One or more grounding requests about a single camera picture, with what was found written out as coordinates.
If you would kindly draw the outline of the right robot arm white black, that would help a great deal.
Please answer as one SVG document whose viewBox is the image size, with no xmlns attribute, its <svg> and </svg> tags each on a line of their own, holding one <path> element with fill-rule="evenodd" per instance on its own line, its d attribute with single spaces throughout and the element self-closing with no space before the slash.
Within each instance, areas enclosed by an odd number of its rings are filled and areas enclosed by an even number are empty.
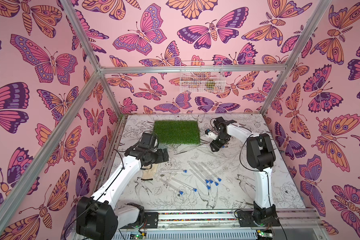
<svg viewBox="0 0 360 240">
<path fill-rule="evenodd" d="M 212 152 L 219 151 L 232 137 L 240 140 L 246 147 L 246 160 L 249 167 L 245 169 L 254 173 L 255 198 L 253 220 L 257 226 L 279 226 L 276 206 L 272 196 L 272 170 L 276 160 L 271 138 L 268 134 L 259 134 L 235 125 L 234 120 L 225 120 L 218 117 L 213 120 L 215 134 L 206 130 L 206 135 L 212 139 L 210 148 Z"/>
</svg>

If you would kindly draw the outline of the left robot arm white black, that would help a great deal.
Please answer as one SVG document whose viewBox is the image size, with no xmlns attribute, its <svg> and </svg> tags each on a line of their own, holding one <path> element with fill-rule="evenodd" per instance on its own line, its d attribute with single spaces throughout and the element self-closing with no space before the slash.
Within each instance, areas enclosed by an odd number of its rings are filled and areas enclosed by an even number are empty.
<svg viewBox="0 0 360 240">
<path fill-rule="evenodd" d="M 76 233 L 88 240 L 110 240 L 125 226 L 142 229 L 147 222 L 144 207 L 128 203 L 118 209 L 117 202 L 138 172 L 168 161 L 167 149 L 159 148 L 159 137 L 143 132 L 140 140 L 125 151 L 121 164 L 107 181 L 91 197 L 79 200 Z"/>
</svg>

